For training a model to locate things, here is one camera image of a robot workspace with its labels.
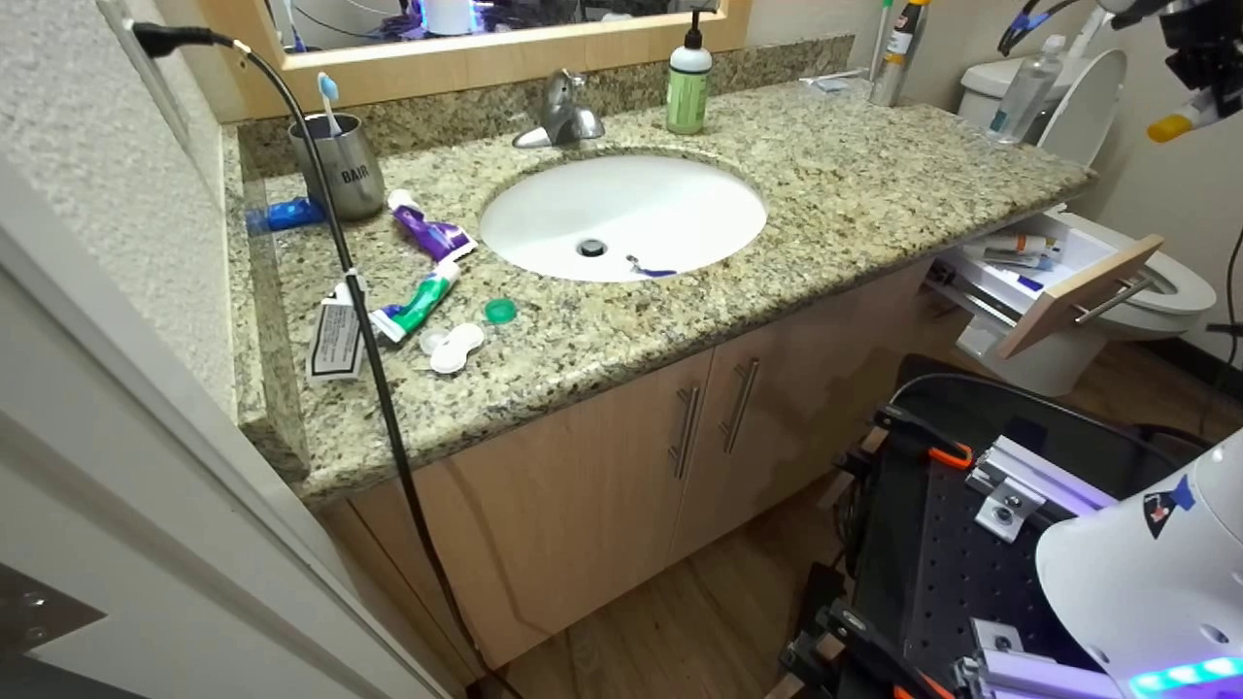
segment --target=white sink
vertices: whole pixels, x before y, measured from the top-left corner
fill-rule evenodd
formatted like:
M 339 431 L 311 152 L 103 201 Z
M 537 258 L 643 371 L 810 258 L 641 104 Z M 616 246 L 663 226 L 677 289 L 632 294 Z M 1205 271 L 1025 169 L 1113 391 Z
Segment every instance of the white sink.
M 764 229 L 764 201 L 730 170 L 677 156 L 575 160 L 518 179 L 479 238 L 541 276 L 651 280 L 720 264 Z

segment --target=bathroom vanity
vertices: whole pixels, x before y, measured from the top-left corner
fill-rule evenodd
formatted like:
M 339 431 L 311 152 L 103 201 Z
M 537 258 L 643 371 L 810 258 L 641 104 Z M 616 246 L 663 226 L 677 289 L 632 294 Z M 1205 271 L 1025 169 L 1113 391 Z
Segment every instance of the bathroom vanity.
M 518 152 L 513 135 L 400 152 L 374 144 L 387 185 L 465 229 L 513 182 L 563 160 L 660 152 L 748 182 L 764 229 L 734 258 L 632 285 L 526 271 L 494 248 L 430 328 L 520 314 L 453 382 L 419 350 L 387 355 L 415 486 L 469 637 L 510 664 L 814 478 L 860 438 L 920 310 L 926 264 L 1085 185 L 1071 165 L 993 147 L 949 113 L 839 104 L 804 84 L 709 101 L 709 131 L 677 140 L 660 108 L 608 118 L 593 152 Z M 300 189 L 267 174 L 267 193 Z M 261 363 L 300 364 L 335 289 L 325 238 L 273 238 L 248 259 Z M 428 259 L 387 220 L 348 229 L 374 303 L 409 294 Z M 246 389 L 290 409 L 290 486 L 412 628 L 412 649 L 479 679 L 383 455 L 374 389 Z

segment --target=green bottle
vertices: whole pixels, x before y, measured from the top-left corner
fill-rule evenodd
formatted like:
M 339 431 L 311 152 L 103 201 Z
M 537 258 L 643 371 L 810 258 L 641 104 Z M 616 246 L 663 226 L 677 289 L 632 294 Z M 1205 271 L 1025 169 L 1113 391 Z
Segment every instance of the green bottle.
M 709 75 L 709 55 L 702 49 L 698 9 L 694 9 L 682 47 L 668 55 L 668 94 L 663 94 L 668 131 L 677 135 L 702 131 L 707 75 Z

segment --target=blue toothbrush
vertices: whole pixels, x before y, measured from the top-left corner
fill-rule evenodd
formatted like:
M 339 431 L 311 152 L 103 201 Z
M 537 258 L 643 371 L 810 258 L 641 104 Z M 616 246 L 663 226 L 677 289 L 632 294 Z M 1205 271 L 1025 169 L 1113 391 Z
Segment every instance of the blue toothbrush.
M 342 126 L 335 118 L 335 101 L 342 101 L 339 81 L 318 71 L 313 90 L 318 90 L 318 101 L 324 101 L 324 113 L 325 113 L 325 130 L 330 130 L 330 135 L 339 135 L 342 131 Z

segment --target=wooden cabinet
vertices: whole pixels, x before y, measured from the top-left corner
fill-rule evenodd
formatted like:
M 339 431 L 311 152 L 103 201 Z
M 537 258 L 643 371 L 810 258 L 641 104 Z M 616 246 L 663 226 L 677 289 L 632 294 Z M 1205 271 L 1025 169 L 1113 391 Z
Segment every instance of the wooden cabinet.
M 480 658 L 518 660 L 831 474 L 889 385 L 862 364 L 900 347 L 914 303 L 917 271 L 860 285 L 419 469 L 430 539 Z M 396 488 L 352 503 L 387 550 L 387 572 L 374 574 L 419 600 L 396 605 L 469 684 L 463 628 L 396 504 Z M 361 550 L 364 566 L 383 566 L 377 550 Z
M 680 561 L 668 531 L 702 378 L 707 356 L 680 363 L 415 474 L 489 664 Z

